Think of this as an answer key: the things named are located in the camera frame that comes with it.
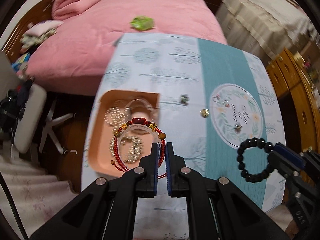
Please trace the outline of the right hand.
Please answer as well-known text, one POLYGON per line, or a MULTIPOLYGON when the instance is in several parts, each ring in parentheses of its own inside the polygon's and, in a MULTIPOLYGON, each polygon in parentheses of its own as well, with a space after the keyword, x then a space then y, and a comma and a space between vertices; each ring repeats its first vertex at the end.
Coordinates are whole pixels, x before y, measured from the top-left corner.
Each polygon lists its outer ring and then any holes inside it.
POLYGON ((285 232, 291 239, 293 239, 295 235, 299 232, 298 226, 294 220, 291 220, 285 232))

